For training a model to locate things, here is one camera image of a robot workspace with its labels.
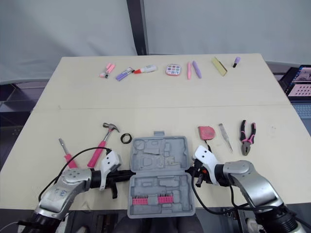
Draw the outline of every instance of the black cable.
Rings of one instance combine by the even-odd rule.
[[[200,199],[198,193],[197,193],[196,190],[195,190],[195,187],[194,187],[194,174],[195,174],[195,171],[193,171],[192,176],[191,176],[191,187],[192,187],[192,189],[193,189],[193,192],[194,192],[196,198],[198,199],[198,201],[200,202],[200,204],[202,205],[202,207],[203,207],[207,212],[209,212],[209,213],[211,213],[211,214],[213,214],[213,215],[224,215],[224,214],[227,214],[227,213],[230,213],[230,212],[236,210],[235,207],[233,207],[233,208],[231,208],[231,209],[228,209],[228,210],[226,210],[226,211],[221,211],[221,212],[217,212],[217,211],[213,211],[213,210],[208,209],[208,208],[204,205],[204,203],[202,202],[202,200]]]
[[[238,210],[250,210],[250,211],[257,211],[257,210],[266,210],[266,209],[277,209],[279,208],[278,206],[262,206],[262,207],[240,207],[234,203],[234,193],[233,193],[233,188],[231,185],[229,185],[230,191],[231,191],[231,203],[232,205],[238,209]]]
[[[207,145],[208,150],[209,150],[210,152],[212,152],[212,149],[210,148],[209,144],[207,144],[207,141],[206,141],[206,140],[204,140],[204,141],[205,141],[205,143],[206,143],[206,145]]]
[[[85,213],[85,214],[90,214],[90,213],[92,213],[90,210],[81,210],[83,213]]]
[[[262,207],[245,207],[247,206],[248,204],[245,203],[243,205],[236,205],[234,203],[234,192],[233,192],[233,188],[232,186],[230,185],[229,188],[230,188],[230,192],[231,192],[231,203],[232,205],[234,206],[233,208],[231,209],[228,209],[226,211],[223,211],[223,212],[216,212],[216,211],[212,211],[210,209],[208,209],[202,202],[202,200],[200,199],[198,193],[196,192],[195,190],[195,187],[194,187],[194,174],[195,174],[195,171],[193,171],[192,173],[192,176],[191,176],[191,186],[192,186],[192,189],[193,189],[193,192],[196,196],[196,198],[198,199],[198,201],[200,202],[200,204],[202,205],[202,207],[209,213],[211,214],[214,214],[214,215],[223,215],[223,214],[227,214],[229,212],[232,212],[232,211],[235,211],[235,210],[247,210],[247,211],[257,211],[257,210],[266,210],[266,209],[277,209],[279,207],[277,206],[262,206]],[[294,214],[292,214],[294,216],[294,219],[298,222],[300,222],[301,224],[303,224],[304,226],[306,226],[307,228],[311,229],[311,225],[306,223],[305,221],[303,221],[302,219],[296,217]]]
[[[309,229],[311,229],[311,225],[308,224],[308,223],[306,223],[304,220],[302,220],[302,219],[300,219],[300,218],[298,218],[298,217],[296,217],[296,216],[294,216],[294,219],[295,219],[296,221],[300,222],[301,224],[305,225],[305,226],[308,227]]]
[[[11,223],[7,224],[6,226],[4,226],[4,227],[2,227],[2,228],[0,229],[0,232],[3,232],[4,229],[7,229],[9,226],[12,226],[12,225],[14,225],[14,224],[18,224],[18,222],[11,222]]]
[[[50,185],[51,185],[55,180],[56,180],[56,177],[55,177],[47,186],[45,186],[45,188],[41,191],[41,193],[40,193],[39,196],[38,196],[39,202],[41,201],[41,196],[42,196],[42,194],[45,192],[45,190],[48,189],[48,187],[50,187]]]
[[[54,184],[58,181],[59,177],[62,175],[63,171],[65,170],[65,168],[68,166],[68,164],[74,160],[78,155],[86,152],[86,151],[89,151],[89,150],[95,150],[95,149],[105,149],[106,150],[106,153],[109,153],[111,152],[111,149],[110,148],[106,148],[106,147],[91,147],[91,148],[88,148],[88,149],[85,149],[79,153],[77,153],[75,156],[73,156],[71,159],[68,160],[68,162],[63,166],[63,168],[61,169],[61,171],[59,172],[58,176],[56,176],[39,194],[38,196],[38,200],[41,201],[41,196],[42,194],[48,189],[48,187],[50,187],[50,185],[54,182]]]
[[[71,215],[71,213],[74,213],[75,210],[70,211],[63,219],[67,218],[69,215]]]
[[[85,149],[79,153],[77,153],[75,156],[73,156],[71,159],[68,160],[68,162],[63,166],[63,168],[60,170],[58,176],[56,177],[56,180],[54,181],[54,183],[56,183],[59,179],[59,177],[62,175],[63,171],[65,170],[65,168],[67,167],[67,165],[72,161],[74,160],[75,157],[77,157],[78,155],[84,153],[84,152],[87,152],[89,150],[95,150],[95,149],[105,149],[107,152],[111,152],[111,149],[109,148],[106,148],[106,147],[91,147],[91,148],[88,148],[88,149]]]

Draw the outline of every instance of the hammer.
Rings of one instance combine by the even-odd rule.
[[[107,132],[106,136],[104,137],[103,141],[100,142],[98,147],[105,147],[106,141],[107,141],[107,139],[110,136],[112,131],[116,130],[116,131],[118,131],[120,133],[120,131],[118,130],[118,128],[114,124],[104,123],[103,127],[104,128],[108,128],[108,132]],[[87,164],[88,167],[95,167],[96,162],[97,162],[99,156],[101,156],[102,151],[103,151],[103,149],[96,149],[95,150],[91,160]]]

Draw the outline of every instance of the hammer head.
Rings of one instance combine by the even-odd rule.
[[[113,130],[116,130],[120,133],[120,131],[118,130],[118,128],[114,125],[114,124],[108,124],[108,123],[104,123],[103,124],[103,127],[104,128],[108,128],[109,131],[113,131]]]

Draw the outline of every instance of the white curtain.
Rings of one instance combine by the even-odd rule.
[[[126,0],[0,0],[0,84],[46,80],[62,56],[136,54]]]
[[[144,0],[150,54],[261,53],[311,64],[311,0]]]

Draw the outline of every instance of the nail file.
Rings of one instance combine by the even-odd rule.
[[[216,69],[222,76],[224,76],[227,73],[227,70],[224,67],[224,65],[220,61],[218,61],[216,57],[212,58],[212,63],[214,64],[214,66],[216,67]]]
[[[224,140],[225,140],[225,141],[227,142],[227,144],[229,145],[231,152],[233,152],[233,149],[232,149],[231,144],[230,144],[230,142],[229,142],[229,137],[228,137],[228,135],[227,135],[227,132],[225,131],[224,125],[223,125],[223,124],[219,124],[218,126],[219,126],[219,128],[220,128],[220,131],[222,132],[222,136],[223,136]]]

